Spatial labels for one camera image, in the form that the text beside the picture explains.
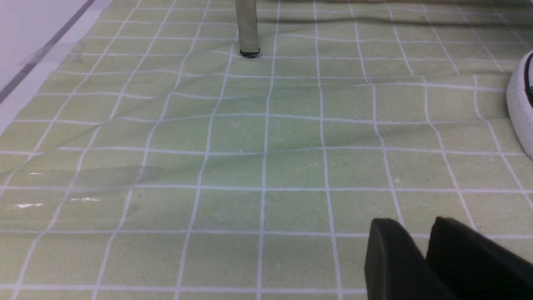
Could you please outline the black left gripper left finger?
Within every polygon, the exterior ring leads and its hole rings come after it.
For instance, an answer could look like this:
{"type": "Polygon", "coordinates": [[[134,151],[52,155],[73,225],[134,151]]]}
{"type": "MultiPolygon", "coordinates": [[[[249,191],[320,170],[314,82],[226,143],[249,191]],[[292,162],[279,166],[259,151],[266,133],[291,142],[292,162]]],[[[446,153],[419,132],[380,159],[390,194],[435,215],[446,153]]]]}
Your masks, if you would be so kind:
{"type": "Polygon", "coordinates": [[[369,300],[453,300],[405,228],[390,218],[371,221],[365,258],[369,300]]]}

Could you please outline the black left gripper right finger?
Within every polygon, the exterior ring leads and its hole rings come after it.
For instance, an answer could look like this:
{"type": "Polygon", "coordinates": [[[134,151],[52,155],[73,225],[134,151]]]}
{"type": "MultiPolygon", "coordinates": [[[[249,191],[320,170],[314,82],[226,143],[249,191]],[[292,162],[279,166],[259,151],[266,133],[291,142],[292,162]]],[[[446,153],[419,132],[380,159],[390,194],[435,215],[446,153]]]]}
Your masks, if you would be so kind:
{"type": "Polygon", "coordinates": [[[437,217],[425,260],[457,300],[531,300],[533,266],[449,217],[437,217]]]}

